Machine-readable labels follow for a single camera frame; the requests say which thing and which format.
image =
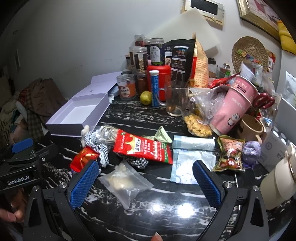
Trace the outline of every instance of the fingernail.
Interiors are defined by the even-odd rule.
[[[157,232],[155,232],[155,237],[158,241],[163,241],[162,237]]]
[[[12,213],[7,213],[7,216],[11,222],[15,222],[17,220],[17,217]]]

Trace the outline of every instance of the gold picture frame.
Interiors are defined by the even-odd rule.
[[[237,5],[241,19],[262,29],[277,41],[281,41],[279,30],[274,23],[279,18],[263,0],[237,0]],[[266,10],[273,12],[272,16],[266,13]]]

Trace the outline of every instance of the panda illustration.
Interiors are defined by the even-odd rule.
[[[233,125],[236,124],[236,122],[237,122],[238,120],[239,120],[239,115],[238,115],[238,113],[236,113],[236,114],[232,115],[231,118],[229,118],[227,124],[228,124],[229,126],[233,126]]]

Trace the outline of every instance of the yellow lemon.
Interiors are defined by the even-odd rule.
[[[142,104],[149,105],[152,102],[152,94],[149,91],[144,91],[140,96],[140,101]]]

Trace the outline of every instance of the red scissors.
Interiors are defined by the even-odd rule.
[[[269,94],[267,93],[260,93],[259,95],[257,95],[253,101],[253,107],[255,109],[267,109],[269,107],[271,107],[274,103],[275,103],[275,99],[274,97],[271,97]]]

